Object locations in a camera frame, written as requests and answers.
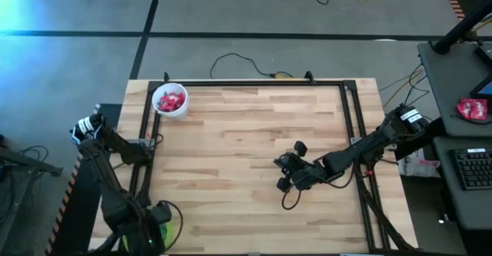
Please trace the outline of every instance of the red package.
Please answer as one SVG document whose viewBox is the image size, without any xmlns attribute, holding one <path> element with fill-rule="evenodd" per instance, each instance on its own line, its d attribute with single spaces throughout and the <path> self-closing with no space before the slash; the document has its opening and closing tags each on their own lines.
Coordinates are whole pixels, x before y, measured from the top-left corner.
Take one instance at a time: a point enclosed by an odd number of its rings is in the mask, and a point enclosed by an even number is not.
<svg viewBox="0 0 492 256">
<path fill-rule="evenodd" d="M 170 112 L 178 110 L 185 103 L 185 94 L 176 94 L 174 92 L 167 94 L 159 101 L 159 110 Z"/>
<path fill-rule="evenodd" d="M 456 108 L 466 119 L 487 119 L 487 99 L 462 98 Z"/>
</svg>

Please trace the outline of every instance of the gray floor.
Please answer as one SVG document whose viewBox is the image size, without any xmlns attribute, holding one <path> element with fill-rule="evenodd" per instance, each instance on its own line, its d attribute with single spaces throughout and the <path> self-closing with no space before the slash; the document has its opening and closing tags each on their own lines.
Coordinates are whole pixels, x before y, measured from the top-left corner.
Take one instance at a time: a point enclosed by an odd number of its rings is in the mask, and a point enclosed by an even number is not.
<svg viewBox="0 0 492 256">
<path fill-rule="evenodd" d="M 0 0 L 0 30 L 141 31 L 151 0 Z M 457 23 L 447 0 L 160 0 L 156 32 L 290 32 L 442 35 Z M 48 161 L 65 168 L 46 177 L 36 219 L 20 244 L 42 254 L 76 151 L 68 130 L 95 103 L 121 103 L 138 38 L 0 37 L 0 132 L 14 148 L 45 145 Z M 307 70 L 319 78 L 374 77 L 380 87 L 420 63 L 416 42 L 200 40 L 151 38 L 138 78 L 208 78 L 213 61 L 237 52 L 263 72 Z M 223 59 L 216 78 L 257 78 L 238 58 Z M 385 102 L 398 85 L 381 93 Z M 423 81 L 422 88 L 429 88 Z M 385 108 L 404 100 L 408 88 Z M 431 96 L 418 101 L 438 116 Z M 443 247 L 428 244 L 431 250 Z"/>
</svg>

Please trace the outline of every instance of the keyboard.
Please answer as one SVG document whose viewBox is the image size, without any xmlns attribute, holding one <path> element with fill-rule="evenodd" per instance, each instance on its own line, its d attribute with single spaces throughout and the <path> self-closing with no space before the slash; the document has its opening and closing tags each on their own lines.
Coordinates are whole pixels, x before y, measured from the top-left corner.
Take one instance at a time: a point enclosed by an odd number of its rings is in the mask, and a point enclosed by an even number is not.
<svg viewBox="0 0 492 256">
<path fill-rule="evenodd" d="M 492 189 L 492 148 L 453 149 L 450 156 L 465 191 Z"/>
</svg>

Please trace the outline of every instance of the white label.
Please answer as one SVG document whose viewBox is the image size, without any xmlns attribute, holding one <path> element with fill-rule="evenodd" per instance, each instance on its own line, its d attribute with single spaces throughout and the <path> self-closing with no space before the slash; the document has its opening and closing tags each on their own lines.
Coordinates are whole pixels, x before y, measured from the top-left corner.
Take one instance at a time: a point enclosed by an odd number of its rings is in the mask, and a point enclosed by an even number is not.
<svg viewBox="0 0 492 256">
<path fill-rule="evenodd" d="M 415 116 L 412 116 L 411 118 L 409 118 L 409 119 L 408 119 L 408 121 L 409 121 L 410 123 L 412 123 L 412 122 L 414 122 L 414 121 L 416 121 L 416 120 L 419 120 L 419 119 L 421 119 L 421 118 L 422 118 L 421 114 L 416 114 Z"/>
<path fill-rule="evenodd" d="M 485 148 L 471 148 L 471 149 L 468 149 L 468 153 L 475 153 L 475 152 L 485 152 Z"/>
<path fill-rule="evenodd" d="M 415 114 L 418 114 L 417 109 L 414 109 L 414 110 L 412 110 L 412 111 L 409 111 L 409 112 L 408 112 L 408 113 L 406 113 L 406 114 L 403 114 L 400 118 L 401 118 L 401 120 L 402 120 L 402 121 L 404 121 L 404 120 L 406 120 L 407 118 L 409 118 L 409 117 L 411 117 L 411 116 L 413 116 L 413 115 L 415 115 Z"/>
</svg>

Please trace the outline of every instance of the black metal frame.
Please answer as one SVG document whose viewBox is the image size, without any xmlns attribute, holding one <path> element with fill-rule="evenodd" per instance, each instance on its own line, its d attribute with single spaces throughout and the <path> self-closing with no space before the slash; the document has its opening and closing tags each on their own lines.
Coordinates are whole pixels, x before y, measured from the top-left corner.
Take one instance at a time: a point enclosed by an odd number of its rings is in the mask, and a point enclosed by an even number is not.
<svg viewBox="0 0 492 256">
<path fill-rule="evenodd" d="M 342 102 L 342 108 L 344 111 L 344 119 L 345 119 L 345 124 L 347 127 L 347 138 L 350 143 L 351 138 L 355 137 L 354 134 L 354 127 L 352 125 L 352 120 L 351 120 L 351 113 L 349 109 L 349 104 L 348 104 L 348 99 L 347 99 L 347 90 L 350 90 L 353 101 L 354 101 L 354 109 L 355 109 L 355 115 L 357 118 L 357 126 L 359 128 L 359 132 L 361 133 L 361 137 L 366 136 L 366 129 L 364 125 L 364 117 L 362 115 L 362 109 L 361 109 L 361 103 L 359 101 L 358 97 L 358 92 L 357 92 L 357 85 L 354 80 L 340 80 L 340 81 L 334 81 L 334 80 L 320 80 L 320 81 L 315 81 L 312 78 L 311 73 L 306 74 L 307 79 L 289 79 L 289 80 L 277 80 L 277 79 L 265 79 L 265 80 L 240 80 L 240 81 L 226 81 L 226 80 L 206 80 L 206 81 L 179 81 L 179 80 L 173 80 L 172 82 L 174 83 L 179 83 L 182 84 L 183 86 L 186 87 L 202 87 L 202 86 L 210 86 L 210 87 L 217 87 L 217 86 L 333 86 L 333 87 L 338 87 L 340 89 L 340 95 L 341 95 L 341 102 Z M 142 115 L 142 120 L 141 120 L 141 127 L 140 127 L 140 134 L 139 138 L 145 138 L 145 132 L 148 129 L 148 118 L 150 115 L 150 110 L 151 110 L 151 97 L 154 94 L 154 91 L 156 88 L 159 86 L 163 85 L 165 81 L 168 81 L 168 76 L 165 75 L 165 80 L 164 81 L 150 81 L 148 83 L 147 87 L 147 94 L 145 98 L 145 106 L 144 106 L 144 111 Z M 151 139 L 156 140 L 158 136 L 158 129 L 159 129 L 159 124 L 160 124 L 160 115 L 156 112 L 154 116 L 154 122 L 152 124 L 152 131 L 151 131 Z M 151 181 L 151 173 L 152 173 L 152 167 L 153 167 L 153 160 L 155 156 L 155 150 L 152 152 L 151 156 L 151 161 L 152 163 L 145 169 L 145 175 L 144 175 L 144 182 L 142 182 L 142 188 L 140 191 L 148 191 L 150 188 L 150 181 Z M 134 165 L 132 173 L 131 173 L 131 180 L 130 180 L 130 192 L 135 195 L 137 194 L 137 185 L 138 185 L 138 177 L 140 175 L 140 170 L 141 167 Z M 374 200 L 377 202 L 377 205 L 382 208 L 381 204 L 381 196 L 379 194 L 378 188 L 377 188 L 377 181 L 376 181 L 376 175 L 370 176 L 369 177 L 370 184 L 371 184 L 371 193 L 374 198 Z M 357 181 L 357 189 L 358 189 L 358 194 L 361 202 L 361 212 L 362 212 L 362 219 L 364 222 L 364 230 L 366 232 L 366 239 L 367 239 L 367 248 L 369 251 L 373 251 L 376 248 L 376 244 L 374 242 L 374 232 L 371 227 L 371 217 L 369 215 L 369 209 L 367 206 L 367 202 L 361 197 L 361 183 Z M 381 226 L 381 223 L 377 221 L 378 227 L 379 227 L 379 232 L 381 235 L 381 243 L 383 249 L 391 249 L 390 242 L 389 242 L 389 237 L 387 233 L 385 232 L 384 228 Z"/>
</svg>

